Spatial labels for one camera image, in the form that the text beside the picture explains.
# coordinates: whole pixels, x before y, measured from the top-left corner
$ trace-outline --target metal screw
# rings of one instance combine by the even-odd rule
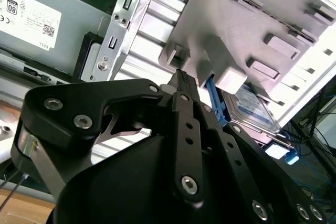
[[[87,115],[76,115],[73,122],[76,127],[84,130],[91,128],[93,124],[92,119]]]
[[[189,101],[189,98],[183,94],[181,94],[181,98],[184,100],[184,101]]]
[[[102,61],[100,61],[98,63],[97,67],[100,71],[106,71],[107,68],[108,68],[107,64],[105,62],[102,62]]]
[[[306,220],[309,220],[309,215],[307,211],[299,204],[297,204],[297,209],[302,217],[304,217]]]
[[[252,201],[253,211],[263,221],[268,220],[267,212],[264,207],[256,200]]]
[[[319,220],[323,220],[322,214],[314,206],[311,205],[310,210],[316,218],[318,218]]]
[[[238,133],[242,132],[242,130],[238,126],[233,125],[232,128]]]
[[[196,181],[189,177],[189,176],[184,176],[181,180],[182,187],[188,194],[194,195],[197,193],[197,184]]]
[[[159,90],[157,89],[157,87],[154,87],[152,85],[149,86],[149,89],[152,90],[153,92],[158,92]]]
[[[207,112],[211,112],[211,108],[208,105],[203,106]]]
[[[49,110],[60,110],[63,108],[63,103],[56,99],[56,98],[48,98],[44,100],[44,107],[46,107]]]

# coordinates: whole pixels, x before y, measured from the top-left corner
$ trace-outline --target blue cable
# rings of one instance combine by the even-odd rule
[[[328,223],[332,224],[332,222],[330,222],[333,218],[335,218],[336,215],[333,215],[329,220],[328,220]]]
[[[304,165],[306,165],[308,168],[312,169],[316,175],[318,175],[320,178],[322,178],[322,179],[323,179],[324,181],[326,181],[328,184],[330,184],[330,185],[332,185],[332,186],[336,186],[335,184],[331,183],[331,182],[329,181],[329,179],[327,179],[326,177],[324,177],[323,175],[321,175],[321,173],[320,173],[318,170],[316,170],[316,169],[315,169],[314,167],[312,167],[311,165],[307,164],[306,161],[305,161],[303,158],[302,158],[301,160],[302,160],[302,162],[304,163]]]
[[[295,182],[296,184],[299,184],[299,186],[307,187],[307,188],[311,189],[312,191],[316,191],[316,190],[317,190],[317,187],[315,187],[315,186],[311,186],[311,185],[307,185],[307,184],[301,183],[300,181],[298,181],[296,178],[293,178],[293,177],[290,177],[290,178],[291,178],[292,180],[294,180],[294,182]]]

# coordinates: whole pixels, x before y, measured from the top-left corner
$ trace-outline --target mounting hole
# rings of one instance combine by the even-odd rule
[[[186,141],[188,144],[190,144],[190,145],[194,144],[194,141],[193,141],[191,138],[189,138],[189,137],[187,137],[187,138],[185,139],[185,141]]]
[[[235,163],[236,163],[238,166],[241,166],[241,165],[242,165],[241,161],[239,161],[239,160],[237,160],[237,159],[235,159]]]
[[[193,126],[192,126],[191,124],[189,124],[189,123],[186,123],[185,125],[187,125],[187,127],[188,127],[189,129],[192,129],[192,128],[193,128]]]
[[[227,145],[228,145],[230,148],[233,148],[233,147],[234,147],[233,144],[230,143],[230,142],[227,142]]]
[[[5,132],[10,132],[11,131],[11,128],[8,127],[8,126],[4,126],[3,129],[4,129]]]

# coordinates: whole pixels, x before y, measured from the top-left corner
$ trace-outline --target rectangular slot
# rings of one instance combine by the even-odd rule
[[[321,5],[311,5],[311,9],[305,12],[322,24],[331,26],[336,20],[336,14]]]
[[[269,66],[255,60],[255,59],[252,59],[248,63],[248,67],[250,69],[253,69],[253,70],[259,72],[260,74],[262,74],[264,77],[266,77],[267,79],[269,79],[271,81],[276,81],[280,77],[280,73],[278,71],[270,68]]]
[[[182,69],[190,59],[190,52],[175,43],[168,45],[168,48],[169,55],[167,65],[176,69]]]
[[[117,39],[117,38],[114,38],[114,37],[112,36],[112,37],[111,37],[111,40],[110,40],[109,48],[114,49],[114,48],[115,48],[115,45],[117,44],[117,41],[118,41],[118,39]]]
[[[124,5],[122,6],[122,8],[125,9],[125,10],[129,10],[130,7],[131,7],[132,1],[133,0],[125,0]]]
[[[36,72],[33,69],[27,68],[27,67],[23,67],[23,72],[27,73],[27,74],[29,74],[31,76],[34,76],[34,77],[38,77],[39,76],[38,72]]]
[[[258,0],[235,0],[237,3],[241,4],[243,7],[251,10],[252,12],[258,12],[259,9],[255,6],[262,7],[263,3]]]
[[[295,59],[296,56],[300,54],[299,49],[295,48],[294,46],[288,44],[287,42],[272,34],[267,36],[264,42],[267,46],[273,48],[274,50],[277,50],[278,52],[291,59]]]

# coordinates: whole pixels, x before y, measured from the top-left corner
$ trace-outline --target cable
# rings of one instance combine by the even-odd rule
[[[17,190],[17,188],[22,184],[22,182],[28,178],[28,174],[23,174],[21,180],[19,181],[19,183],[16,184],[16,186],[14,187],[14,189],[10,192],[10,194],[7,196],[7,198],[4,200],[4,202],[2,202],[1,206],[0,206],[0,212],[4,209],[5,205],[7,204],[7,202],[9,201],[9,199],[13,196],[14,192]]]
[[[323,137],[324,141],[326,142],[329,150],[331,151],[332,150],[332,147],[329,145],[327,139],[323,136],[323,134],[320,132],[320,130],[318,128],[315,127],[315,129],[320,133],[320,135]]]
[[[331,223],[330,221],[335,217],[336,215],[333,215],[329,220],[328,223]]]
[[[331,182],[329,181],[328,178],[324,177],[324,176],[320,173],[319,170],[317,170],[317,169],[315,169],[314,167],[312,167],[311,165],[307,164],[306,161],[305,161],[303,158],[301,158],[301,161],[304,163],[304,165],[306,165],[308,168],[310,168],[316,175],[318,175],[320,178],[322,178],[322,179],[323,179],[325,182],[327,182],[329,185],[332,185],[332,186],[335,186],[335,187],[336,187],[336,185],[333,184],[333,183],[331,183]]]
[[[18,173],[19,173],[19,170],[17,170],[16,172],[14,172],[5,181],[3,181],[2,184],[0,185],[0,190]]]
[[[321,115],[335,115],[336,113],[335,112],[332,112],[332,113],[321,113],[321,114],[319,114],[319,116],[321,116]]]
[[[11,160],[11,159],[8,159],[8,160],[6,160],[5,162],[3,162],[3,163],[1,163],[1,164],[4,164],[4,163],[6,163],[6,162],[7,162],[7,164],[6,164],[5,167],[1,170],[0,174],[3,174],[3,173],[6,171],[6,169],[12,164],[12,160]]]

